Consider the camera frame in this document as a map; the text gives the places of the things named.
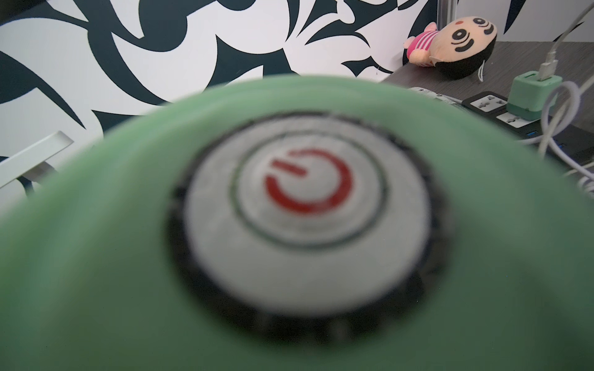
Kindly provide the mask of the green charger adapter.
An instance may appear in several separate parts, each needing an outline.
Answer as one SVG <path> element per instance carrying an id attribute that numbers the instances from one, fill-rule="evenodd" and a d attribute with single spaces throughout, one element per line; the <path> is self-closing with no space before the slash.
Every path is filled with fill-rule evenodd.
<path id="1" fill-rule="evenodd" d="M 558 75 L 539 80 L 537 71 L 516 76 L 507 100 L 507 112 L 529 122 L 538 120 L 547 98 L 562 82 Z"/>

